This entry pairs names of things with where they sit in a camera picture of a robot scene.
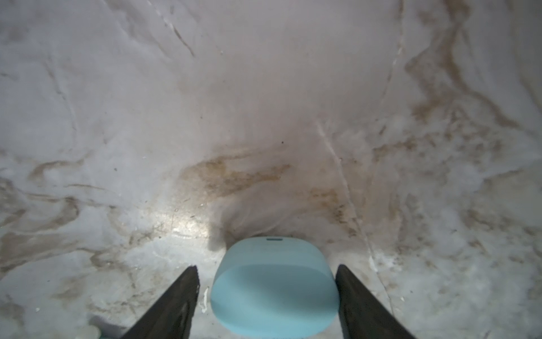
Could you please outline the blue earbud case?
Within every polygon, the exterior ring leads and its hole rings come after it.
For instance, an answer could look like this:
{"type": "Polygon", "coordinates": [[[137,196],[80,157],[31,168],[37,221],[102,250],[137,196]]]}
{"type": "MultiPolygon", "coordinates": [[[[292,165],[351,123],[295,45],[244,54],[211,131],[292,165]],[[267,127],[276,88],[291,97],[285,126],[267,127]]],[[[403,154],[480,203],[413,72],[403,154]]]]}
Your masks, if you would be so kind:
{"type": "Polygon", "coordinates": [[[225,252],[210,306],[240,336],[308,338],[334,322],[340,297],[326,257],[310,242],[251,237],[225,252]]]}

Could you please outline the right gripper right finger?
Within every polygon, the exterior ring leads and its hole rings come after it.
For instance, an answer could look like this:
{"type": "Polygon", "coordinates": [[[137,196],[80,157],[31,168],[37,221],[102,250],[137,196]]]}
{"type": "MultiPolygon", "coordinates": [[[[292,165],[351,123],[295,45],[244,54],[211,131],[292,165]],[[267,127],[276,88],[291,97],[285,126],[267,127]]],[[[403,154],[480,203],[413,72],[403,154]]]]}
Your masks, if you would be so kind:
{"type": "Polygon", "coordinates": [[[414,339],[344,264],[335,277],[344,339],[414,339]]]}

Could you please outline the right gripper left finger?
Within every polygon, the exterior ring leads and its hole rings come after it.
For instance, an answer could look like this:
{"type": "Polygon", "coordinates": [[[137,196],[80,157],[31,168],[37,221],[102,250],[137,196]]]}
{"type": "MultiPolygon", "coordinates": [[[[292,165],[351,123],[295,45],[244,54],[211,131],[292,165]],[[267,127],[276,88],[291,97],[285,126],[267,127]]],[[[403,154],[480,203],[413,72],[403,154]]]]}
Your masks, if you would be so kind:
{"type": "Polygon", "coordinates": [[[189,266],[122,339],[187,339],[199,290],[197,267],[189,266]]]}

